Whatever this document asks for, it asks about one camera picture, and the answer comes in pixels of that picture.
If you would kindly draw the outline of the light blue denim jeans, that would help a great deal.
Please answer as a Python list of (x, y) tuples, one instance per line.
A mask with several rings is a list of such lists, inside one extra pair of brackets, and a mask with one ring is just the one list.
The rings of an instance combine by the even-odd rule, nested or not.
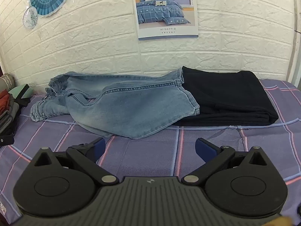
[(103, 137), (141, 139), (199, 114), (183, 87), (182, 69), (160, 77), (89, 75), (68, 72), (52, 78), (30, 118), (42, 121), (69, 114), (84, 129)]

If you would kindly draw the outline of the purple plaid bed sheet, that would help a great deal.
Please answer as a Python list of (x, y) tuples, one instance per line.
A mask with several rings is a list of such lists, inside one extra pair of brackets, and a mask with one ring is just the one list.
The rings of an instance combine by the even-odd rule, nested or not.
[[(291, 83), (262, 80), (279, 119), (267, 127), (177, 127), (172, 126), (140, 140), (113, 136), (99, 165), (119, 178), (124, 176), (182, 177), (203, 164), (195, 153), (195, 141), (244, 151), (260, 146), (269, 156), (288, 186), (282, 214), (300, 223), (300, 91)], [(64, 151), (71, 145), (93, 141), (95, 134), (62, 115), (33, 122), (30, 108), (22, 110), (15, 142), (1, 148), (1, 216), (8, 223), (20, 217), (13, 199), (13, 186), (35, 153), (43, 147)]]

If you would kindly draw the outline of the folded black garment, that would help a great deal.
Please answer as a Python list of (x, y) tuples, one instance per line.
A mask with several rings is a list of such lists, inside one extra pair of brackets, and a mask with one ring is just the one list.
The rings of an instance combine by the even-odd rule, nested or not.
[(209, 73), (183, 67), (183, 88), (199, 105), (199, 114), (175, 124), (185, 127), (266, 126), (279, 116), (251, 71)]

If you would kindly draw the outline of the stack of folded clothes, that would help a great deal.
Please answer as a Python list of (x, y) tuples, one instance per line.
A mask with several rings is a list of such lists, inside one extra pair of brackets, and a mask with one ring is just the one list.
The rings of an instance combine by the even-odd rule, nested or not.
[(33, 88), (28, 84), (16, 86), (13, 76), (1, 76), (1, 147), (14, 144), (20, 113), (32, 95)]

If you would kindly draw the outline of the small clear patterned fan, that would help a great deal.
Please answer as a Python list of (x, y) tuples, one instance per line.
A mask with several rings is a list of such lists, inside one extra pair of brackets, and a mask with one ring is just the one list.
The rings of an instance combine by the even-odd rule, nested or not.
[(33, 6), (30, 6), (27, 8), (25, 11), (23, 18), (22, 18), (22, 23), (23, 26), (27, 29), (33, 29), (38, 22), (38, 13), (37, 9)]

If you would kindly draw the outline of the bedding advertisement poster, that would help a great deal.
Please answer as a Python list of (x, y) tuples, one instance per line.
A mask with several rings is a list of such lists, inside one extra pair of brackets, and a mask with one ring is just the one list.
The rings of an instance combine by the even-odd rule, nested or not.
[(133, 0), (139, 40), (197, 38), (196, 0)]

